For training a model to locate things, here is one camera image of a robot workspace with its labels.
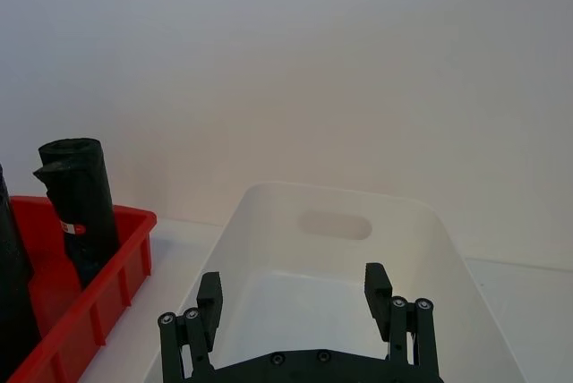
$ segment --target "red plastic bin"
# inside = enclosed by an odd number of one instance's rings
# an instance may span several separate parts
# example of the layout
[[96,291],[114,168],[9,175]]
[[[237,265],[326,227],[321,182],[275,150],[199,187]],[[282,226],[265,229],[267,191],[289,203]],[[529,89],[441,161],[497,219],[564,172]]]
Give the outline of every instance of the red plastic bin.
[[29,289],[42,341],[8,381],[77,381],[151,274],[150,231],[157,218],[149,211],[114,206],[121,247],[82,292],[49,200],[12,197],[11,203],[34,267]]

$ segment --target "screw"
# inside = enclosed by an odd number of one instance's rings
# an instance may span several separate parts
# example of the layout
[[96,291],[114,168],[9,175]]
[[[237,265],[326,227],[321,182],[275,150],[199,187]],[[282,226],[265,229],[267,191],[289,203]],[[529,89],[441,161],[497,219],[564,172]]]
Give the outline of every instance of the screw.
[[187,314],[185,314],[187,319],[195,319],[197,316],[199,316],[199,312],[197,310],[189,310],[187,311]]
[[421,300],[420,302],[418,302],[418,307],[420,307],[423,310],[429,310],[432,306],[430,305],[429,302]]
[[328,362],[330,361],[330,352],[321,350],[316,355],[316,359],[318,359],[320,362]]
[[392,300],[392,303],[397,307],[404,307],[406,305],[406,302],[401,298],[396,298],[395,300]]
[[161,323],[163,323],[164,325],[166,325],[167,323],[171,323],[172,320],[173,316],[171,314],[164,314],[161,317]]
[[282,353],[273,353],[270,356],[270,363],[272,363],[273,365],[282,365],[284,361],[285,361],[285,355]]

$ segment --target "black garbage bag roll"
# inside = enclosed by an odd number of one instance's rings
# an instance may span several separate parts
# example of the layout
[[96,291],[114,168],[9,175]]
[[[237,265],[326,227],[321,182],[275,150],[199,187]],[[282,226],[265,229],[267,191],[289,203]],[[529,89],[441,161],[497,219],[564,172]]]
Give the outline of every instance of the black garbage bag roll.
[[31,276],[0,166],[0,381],[8,380],[40,340],[28,292]]
[[119,249],[101,143],[94,139],[53,141],[39,148],[42,166],[34,175],[62,222],[64,248],[82,287]]

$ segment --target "white table surface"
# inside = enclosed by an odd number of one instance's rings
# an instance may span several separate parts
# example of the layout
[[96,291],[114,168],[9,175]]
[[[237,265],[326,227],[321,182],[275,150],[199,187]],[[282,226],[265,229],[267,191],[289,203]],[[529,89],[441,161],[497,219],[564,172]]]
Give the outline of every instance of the white table surface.
[[[152,277],[107,337],[82,383],[141,383],[159,352],[158,316],[178,311],[222,232],[159,220]],[[573,272],[467,260],[517,362],[532,383],[573,381]]]

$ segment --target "white wall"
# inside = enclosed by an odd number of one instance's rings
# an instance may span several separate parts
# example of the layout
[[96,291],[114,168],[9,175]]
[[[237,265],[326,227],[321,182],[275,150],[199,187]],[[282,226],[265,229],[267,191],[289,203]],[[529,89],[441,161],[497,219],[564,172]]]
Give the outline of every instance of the white wall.
[[0,161],[99,137],[116,202],[223,224],[253,182],[415,197],[573,268],[573,0],[0,0]]

